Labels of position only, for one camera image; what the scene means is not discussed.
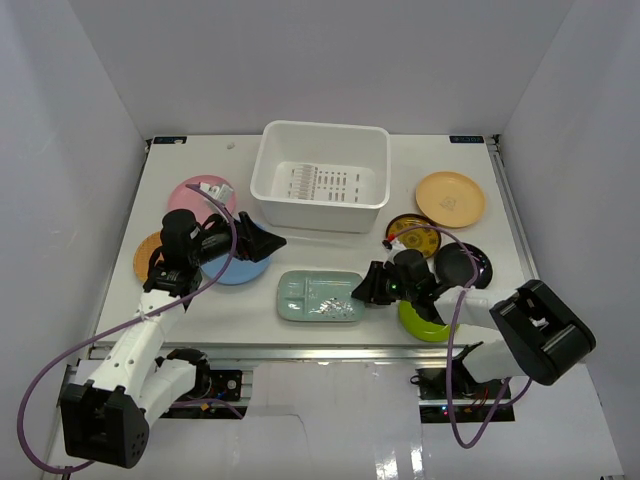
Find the blue round plate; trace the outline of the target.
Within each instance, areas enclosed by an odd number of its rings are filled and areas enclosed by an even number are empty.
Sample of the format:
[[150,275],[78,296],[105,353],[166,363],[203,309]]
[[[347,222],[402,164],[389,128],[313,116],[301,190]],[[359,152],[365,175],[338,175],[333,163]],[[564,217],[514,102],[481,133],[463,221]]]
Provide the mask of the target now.
[[[228,257],[228,252],[224,251],[216,258],[210,259],[208,262],[200,266],[203,275],[213,278],[219,273]],[[249,260],[239,260],[233,257],[230,265],[218,279],[218,283],[227,286],[241,285],[251,282],[261,276],[271,264],[271,258],[265,258],[260,262],[252,262]]]

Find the teal rectangular divided plate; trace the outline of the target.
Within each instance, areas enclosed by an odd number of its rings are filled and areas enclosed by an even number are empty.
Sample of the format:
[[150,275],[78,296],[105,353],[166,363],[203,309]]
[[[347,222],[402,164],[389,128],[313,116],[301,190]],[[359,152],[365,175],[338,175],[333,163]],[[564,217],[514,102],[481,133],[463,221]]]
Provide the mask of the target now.
[[291,270],[278,283],[276,309],[286,321],[351,323],[364,317],[365,305],[351,294],[362,282],[358,273]]

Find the tan yellow round plate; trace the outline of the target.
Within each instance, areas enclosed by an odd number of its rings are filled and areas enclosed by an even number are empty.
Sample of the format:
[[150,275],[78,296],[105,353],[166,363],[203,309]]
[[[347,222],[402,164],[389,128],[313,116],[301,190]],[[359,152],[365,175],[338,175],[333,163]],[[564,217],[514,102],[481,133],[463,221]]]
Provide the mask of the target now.
[[458,172],[439,171],[424,177],[416,187],[419,210],[434,223],[465,228],[478,222],[486,210],[484,191]]

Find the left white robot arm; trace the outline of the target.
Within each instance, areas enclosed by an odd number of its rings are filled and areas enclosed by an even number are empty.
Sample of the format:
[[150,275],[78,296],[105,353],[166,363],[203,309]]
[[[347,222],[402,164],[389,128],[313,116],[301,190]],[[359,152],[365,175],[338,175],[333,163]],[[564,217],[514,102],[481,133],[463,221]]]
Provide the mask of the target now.
[[172,354],[158,358],[167,335],[202,291],[201,267],[216,258],[257,263],[283,248],[285,238],[265,231],[242,212],[213,214],[200,224],[177,209],[162,219],[161,244],[152,253],[137,318],[87,380],[68,384],[60,398],[68,455],[132,468],[152,425],[181,396],[205,396],[211,374]]

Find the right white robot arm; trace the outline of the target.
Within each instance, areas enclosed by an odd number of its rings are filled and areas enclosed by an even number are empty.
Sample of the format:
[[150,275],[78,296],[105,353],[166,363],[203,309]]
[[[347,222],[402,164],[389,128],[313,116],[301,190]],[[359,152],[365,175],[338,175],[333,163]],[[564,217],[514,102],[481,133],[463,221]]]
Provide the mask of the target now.
[[492,269],[479,251],[470,244],[453,250],[453,260],[432,264],[414,249],[374,261],[352,296],[372,305],[406,301],[422,322],[497,331],[498,339],[467,345],[453,358],[459,396],[475,398],[489,381],[517,376],[550,386],[595,349],[589,327],[543,281],[496,294],[487,288]]

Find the white plastic bin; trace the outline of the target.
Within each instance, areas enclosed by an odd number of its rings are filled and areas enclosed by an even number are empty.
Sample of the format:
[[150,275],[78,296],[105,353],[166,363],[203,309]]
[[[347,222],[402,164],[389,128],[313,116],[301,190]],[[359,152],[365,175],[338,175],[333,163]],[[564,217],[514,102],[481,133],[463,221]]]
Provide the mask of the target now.
[[390,190],[382,128],[276,120],[263,130],[250,193],[273,226],[368,233]]

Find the lime green round plate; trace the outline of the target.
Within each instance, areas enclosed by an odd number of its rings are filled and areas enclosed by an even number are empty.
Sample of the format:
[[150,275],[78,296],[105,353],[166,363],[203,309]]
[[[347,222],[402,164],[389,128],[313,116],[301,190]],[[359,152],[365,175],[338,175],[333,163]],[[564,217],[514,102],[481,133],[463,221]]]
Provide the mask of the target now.
[[433,302],[412,304],[403,300],[398,305],[398,318],[404,329],[423,342],[447,342],[451,327],[445,325]]

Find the brown gold patterned plate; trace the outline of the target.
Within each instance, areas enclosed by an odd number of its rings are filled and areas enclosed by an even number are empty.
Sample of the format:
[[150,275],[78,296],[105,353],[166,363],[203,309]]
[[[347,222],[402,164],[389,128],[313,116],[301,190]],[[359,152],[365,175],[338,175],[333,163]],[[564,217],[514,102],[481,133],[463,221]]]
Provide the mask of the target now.
[[433,223],[425,216],[406,213],[393,218],[387,225],[385,236],[396,236],[408,249],[415,249],[429,259],[435,256],[442,244],[439,231],[424,229]]

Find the black round plate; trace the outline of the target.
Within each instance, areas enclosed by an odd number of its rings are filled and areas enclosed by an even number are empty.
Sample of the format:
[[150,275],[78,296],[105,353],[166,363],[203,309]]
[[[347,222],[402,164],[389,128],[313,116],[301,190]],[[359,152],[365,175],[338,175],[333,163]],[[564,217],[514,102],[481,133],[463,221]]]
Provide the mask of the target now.
[[449,243],[442,247],[434,257],[435,275],[439,282],[446,286],[464,286],[474,275],[477,277],[473,286],[477,289],[487,288],[493,279],[493,266],[489,257],[479,248],[465,243],[471,253],[470,260],[465,251],[457,243]]

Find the pink round plate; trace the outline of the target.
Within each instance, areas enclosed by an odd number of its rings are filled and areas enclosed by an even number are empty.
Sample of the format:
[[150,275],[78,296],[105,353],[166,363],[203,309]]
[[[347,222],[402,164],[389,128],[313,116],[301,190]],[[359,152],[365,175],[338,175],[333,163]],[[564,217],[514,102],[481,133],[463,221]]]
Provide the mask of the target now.
[[[199,176],[191,177],[183,181],[182,183],[180,183],[172,191],[172,193],[169,196],[167,210],[168,211],[173,211],[177,209],[190,210],[195,215],[196,220],[201,224],[203,224],[204,221],[210,215],[214,213],[218,213],[218,210],[207,198],[202,196],[200,193],[197,193],[192,189],[188,188],[189,184],[196,185],[199,188],[200,182],[205,182],[212,185],[226,183],[231,186],[231,184],[226,179],[219,176],[215,176],[215,175],[199,175]],[[228,206],[225,206],[225,205],[224,206],[230,213],[233,213],[236,208],[236,203],[237,203],[237,198],[235,193],[235,201]]]

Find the orange woven round plate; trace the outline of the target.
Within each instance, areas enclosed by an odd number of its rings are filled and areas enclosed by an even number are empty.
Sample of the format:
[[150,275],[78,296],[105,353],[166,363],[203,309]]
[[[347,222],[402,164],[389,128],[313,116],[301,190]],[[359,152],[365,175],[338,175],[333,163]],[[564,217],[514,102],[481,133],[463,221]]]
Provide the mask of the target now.
[[160,232],[157,231],[146,237],[137,247],[133,257],[133,271],[141,284],[147,280],[149,260],[153,252],[160,246]]

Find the left blue corner label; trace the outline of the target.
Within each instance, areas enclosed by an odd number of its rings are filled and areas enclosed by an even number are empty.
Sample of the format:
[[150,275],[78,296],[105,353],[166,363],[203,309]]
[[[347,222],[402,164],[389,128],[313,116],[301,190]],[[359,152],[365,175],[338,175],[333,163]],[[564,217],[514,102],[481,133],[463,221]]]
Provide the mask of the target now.
[[187,136],[156,136],[153,138],[154,145],[182,145],[187,142]]

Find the blue corner label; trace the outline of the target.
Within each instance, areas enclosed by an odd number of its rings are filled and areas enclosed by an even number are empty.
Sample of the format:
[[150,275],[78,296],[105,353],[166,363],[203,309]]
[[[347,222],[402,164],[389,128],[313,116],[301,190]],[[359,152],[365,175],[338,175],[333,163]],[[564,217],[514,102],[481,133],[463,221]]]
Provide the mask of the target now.
[[156,136],[153,138],[154,145],[182,145],[187,142],[187,136]]
[[482,136],[475,135],[450,135],[449,140],[452,144],[484,144],[485,140]]

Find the right blue corner label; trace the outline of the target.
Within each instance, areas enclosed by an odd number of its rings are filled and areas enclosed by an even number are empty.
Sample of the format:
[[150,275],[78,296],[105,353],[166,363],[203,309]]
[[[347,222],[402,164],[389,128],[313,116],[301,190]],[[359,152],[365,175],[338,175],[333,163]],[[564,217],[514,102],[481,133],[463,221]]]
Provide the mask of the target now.
[[484,144],[485,140],[482,136],[475,135],[450,135],[449,140],[452,144]]

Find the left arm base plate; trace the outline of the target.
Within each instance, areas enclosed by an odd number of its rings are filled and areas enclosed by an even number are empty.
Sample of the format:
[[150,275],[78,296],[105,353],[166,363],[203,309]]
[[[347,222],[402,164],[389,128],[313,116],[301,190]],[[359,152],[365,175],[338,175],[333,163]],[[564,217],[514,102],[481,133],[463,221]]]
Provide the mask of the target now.
[[188,393],[182,395],[178,402],[190,401],[187,406],[171,408],[163,418],[171,419],[235,419],[239,420],[229,408],[215,402],[205,402],[207,398],[215,398],[227,403],[241,399],[243,373],[241,370],[214,369],[210,366],[207,355],[193,348],[174,349],[166,357],[158,357],[158,367],[165,360],[184,360],[196,366],[196,384]]

